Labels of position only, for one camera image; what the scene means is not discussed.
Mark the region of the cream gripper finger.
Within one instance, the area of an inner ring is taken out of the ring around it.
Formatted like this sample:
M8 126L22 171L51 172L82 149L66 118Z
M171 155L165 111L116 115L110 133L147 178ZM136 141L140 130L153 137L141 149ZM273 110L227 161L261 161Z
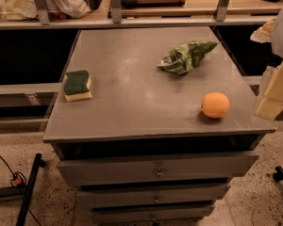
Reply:
M283 62L263 73L255 106L257 117L273 121L283 110Z
M250 40L258 43L270 42L272 39L272 33L274 30L275 18L266 22L263 26L258 28L250 36Z

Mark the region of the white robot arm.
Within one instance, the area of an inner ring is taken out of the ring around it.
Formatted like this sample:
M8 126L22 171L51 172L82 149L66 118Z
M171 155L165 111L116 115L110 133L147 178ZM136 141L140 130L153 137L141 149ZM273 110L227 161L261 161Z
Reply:
M269 42L272 52L283 59L283 9L272 20L253 32L250 40ZM283 61L263 73L258 89L255 115L273 121L283 110Z

